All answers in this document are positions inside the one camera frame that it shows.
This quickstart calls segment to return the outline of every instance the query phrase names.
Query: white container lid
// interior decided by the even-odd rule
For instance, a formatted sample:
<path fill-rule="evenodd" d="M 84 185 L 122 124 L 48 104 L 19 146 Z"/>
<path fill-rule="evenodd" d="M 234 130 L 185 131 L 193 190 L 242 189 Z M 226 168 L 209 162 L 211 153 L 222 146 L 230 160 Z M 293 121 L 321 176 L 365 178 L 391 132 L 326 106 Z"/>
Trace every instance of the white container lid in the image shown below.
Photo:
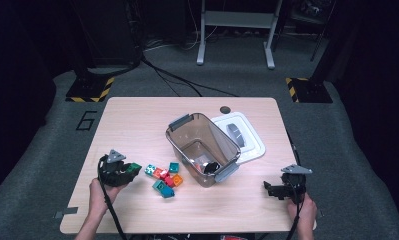
<path fill-rule="evenodd" d="M 264 144 L 242 113 L 225 114 L 212 118 L 211 121 L 239 145 L 241 154 L 239 159 L 237 159 L 237 164 L 242 164 L 264 155 Z"/>

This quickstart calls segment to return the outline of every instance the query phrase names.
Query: translucent plastic bin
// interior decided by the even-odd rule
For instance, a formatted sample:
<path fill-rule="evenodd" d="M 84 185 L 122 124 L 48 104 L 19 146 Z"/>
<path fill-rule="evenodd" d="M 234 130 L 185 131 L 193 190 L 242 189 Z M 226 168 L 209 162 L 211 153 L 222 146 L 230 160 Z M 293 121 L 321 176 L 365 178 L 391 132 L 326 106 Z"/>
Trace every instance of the translucent plastic bin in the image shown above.
<path fill-rule="evenodd" d="M 166 137 L 179 161 L 202 187 L 235 172 L 240 148 L 201 113 L 186 114 L 169 124 Z"/>

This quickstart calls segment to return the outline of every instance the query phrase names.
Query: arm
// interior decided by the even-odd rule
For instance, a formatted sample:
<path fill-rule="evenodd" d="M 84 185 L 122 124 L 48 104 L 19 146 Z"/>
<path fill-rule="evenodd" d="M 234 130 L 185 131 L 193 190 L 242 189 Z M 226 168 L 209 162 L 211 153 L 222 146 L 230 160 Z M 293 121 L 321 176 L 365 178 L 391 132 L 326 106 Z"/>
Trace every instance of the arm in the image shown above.
<path fill-rule="evenodd" d="M 292 200 L 287 202 L 287 210 L 289 212 L 292 221 L 296 217 L 296 205 Z M 314 239 L 314 221 L 317 215 L 317 205 L 309 197 L 308 193 L 305 193 L 302 210 L 299 213 L 299 222 L 297 226 L 299 240 L 313 240 Z"/>
<path fill-rule="evenodd" d="M 109 187 L 105 185 L 106 193 L 112 203 L 114 203 L 118 193 L 126 186 Z M 90 183 L 89 213 L 75 239 L 94 239 L 106 210 L 108 210 L 108 206 L 106 206 L 100 182 L 97 178 L 94 178 Z"/>

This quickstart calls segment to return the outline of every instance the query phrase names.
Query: gray carpet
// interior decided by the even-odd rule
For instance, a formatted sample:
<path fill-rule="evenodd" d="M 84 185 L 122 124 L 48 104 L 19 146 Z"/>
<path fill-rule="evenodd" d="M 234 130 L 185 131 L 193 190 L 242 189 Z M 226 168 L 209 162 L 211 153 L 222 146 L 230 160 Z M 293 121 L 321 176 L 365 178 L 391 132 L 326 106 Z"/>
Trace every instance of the gray carpet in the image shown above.
<path fill-rule="evenodd" d="M 190 81 L 241 97 L 277 100 L 302 165 L 314 170 L 307 178 L 307 187 L 325 215 L 318 219 L 316 239 L 399 239 L 399 214 L 393 200 L 354 141 L 348 116 L 332 83 L 325 82 L 332 104 L 293 103 L 290 98 L 285 78 L 311 76 L 324 46 L 310 62 L 315 42 L 284 36 L 274 53 L 276 69 L 269 70 L 264 40 L 250 37 L 208 43 L 203 66 L 196 65 L 198 46 L 189 51 L 178 46 L 162 47 L 146 51 L 145 56 L 154 65 Z M 61 219 L 53 216 L 69 202 L 106 100 L 115 96 L 177 96 L 143 63 L 117 76 L 101 103 L 65 102 L 74 79 L 72 72 L 55 78 L 57 94 L 47 124 L 39 129 L 0 186 L 0 239 L 72 239 L 74 236 L 60 232 Z M 197 96 L 186 86 L 172 86 L 182 97 Z M 227 96 L 206 88 L 198 90 L 206 97 Z M 88 115 L 95 119 L 92 129 L 76 131 L 85 111 L 96 111 Z M 273 233 L 265 239 L 286 236 Z M 98 234 L 97 239 L 119 236 Z"/>

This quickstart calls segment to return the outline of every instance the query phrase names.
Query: cable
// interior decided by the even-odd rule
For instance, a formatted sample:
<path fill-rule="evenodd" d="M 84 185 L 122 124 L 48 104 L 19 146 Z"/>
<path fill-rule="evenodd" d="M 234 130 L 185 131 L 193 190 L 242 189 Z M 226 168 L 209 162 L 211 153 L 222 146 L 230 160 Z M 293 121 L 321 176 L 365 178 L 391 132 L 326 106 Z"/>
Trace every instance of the cable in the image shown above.
<path fill-rule="evenodd" d="M 148 65 L 149 67 L 153 68 L 155 71 L 159 71 L 159 72 L 164 73 L 164 74 L 166 74 L 166 75 L 168 75 L 168 76 L 170 76 L 170 77 L 172 77 L 172 78 L 178 79 L 178 80 L 180 80 L 180 81 L 186 83 L 186 84 L 189 85 L 189 87 L 191 87 L 200 97 L 203 97 L 202 94 L 201 94 L 193 85 L 198 86 L 198 87 L 202 87 L 202 88 L 206 88 L 206 89 L 210 89 L 210 90 L 213 90 L 213 91 L 221 92 L 221 93 L 224 93 L 224 94 L 233 96 L 233 97 L 239 97 L 238 95 L 235 95 L 235 94 L 233 94 L 233 93 L 229 93 L 229 92 L 226 92 L 226 91 L 223 91 L 223 90 L 219 90 L 219 89 L 216 89 L 216 88 L 212 88 L 212 87 L 204 86 L 204 85 L 201 85 L 201 84 L 198 84 L 198 83 L 194 83 L 194 82 L 191 82 L 191 81 L 186 80 L 186 79 L 184 79 L 184 78 L 181 78 L 181 77 L 179 77 L 179 76 L 177 76 L 177 75 L 174 75 L 174 74 L 172 74 L 172 73 L 170 73 L 170 72 L 168 72 L 168 71 L 165 71 L 165 70 L 163 70 L 163 69 L 161 69 L 161 68 L 158 68 L 158 67 L 154 66 L 152 63 L 150 63 L 148 60 L 146 60 L 145 56 L 142 57 L 141 61 L 144 62 L 144 63 L 145 63 L 146 65 Z"/>
<path fill-rule="evenodd" d="M 193 16 L 192 7 L 191 7 L 191 5 L 190 5 L 190 0 L 187 1 L 187 4 L 188 4 L 188 6 L 189 6 L 189 12 L 190 12 L 190 16 L 192 17 L 193 24 L 195 25 L 196 39 L 195 39 L 195 41 L 193 42 L 192 46 L 190 46 L 190 47 L 188 47 L 188 48 L 182 48 L 183 50 L 190 50 L 190 49 L 192 49 L 194 46 L 196 46 L 196 43 L 198 43 L 198 38 L 199 38 L 198 27 L 197 27 L 197 25 L 196 25 L 196 21 L 195 21 L 195 18 L 194 18 L 194 16 Z"/>
<path fill-rule="evenodd" d="M 114 207 L 112 206 L 111 199 L 109 198 L 108 194 L 106 193 L 105 185 L 103 184 L 102 178 L 100 177 L 99 169 L 100 169 L 100 163 L 101 162 L 102 162 L 102 160 L 99 160 L 99 163 L 97 165 L 97 178 L 99 180 L 100 187 L 102 188 L 103 195 L 105 196 L 105 203 L 108 206 L 108 209 L 109 209 L 109 212 L 112 215 L 112 218 L 114 219 L 115 226 L 117 227 L 119 235 L 121 236 L 122 239 L 127 240 L 127 237 L 125 236 L 124 232 L 122 231 L 121 225 L 120 225 L 119 220 L 118 220 L 118 216 L 115 213 Z"/>
<path fill-rule="evenodd" d="M 289 234 L 287 235 L 287 238 L 286 238 L 286 240 L 290 240 L 291 238 L 292 238 L 292 236 L 293 236 L 293 234 L 295 233 L 295 231 L 296 231 L 296 227 L 298 226 L 298 222 L 299 222 L 299 213 L 301 212 L 301 210 L 302 210 L 302 207 L 303 207 L 303 205 L 304 205 L 304 201 L 302 200 L 302 204 L 301 204 L 301 207 L 299 208 L 299 196 L 296 194 L 296 191 L 295 191 L 295 188 L 293 187 L 293 184 L 289 181 L 289 180 L 287 180 L 287 182 L 289 183 L 289 185 L 293 188 L 293 195 L 295 196 L 295 202 L 296 202 L 296 217 L 295 217 L 295 219 L 293 220 L 293 224 L 292 224 L 292 227 L 290 228 L 290 231 L 289 231 Z"/>

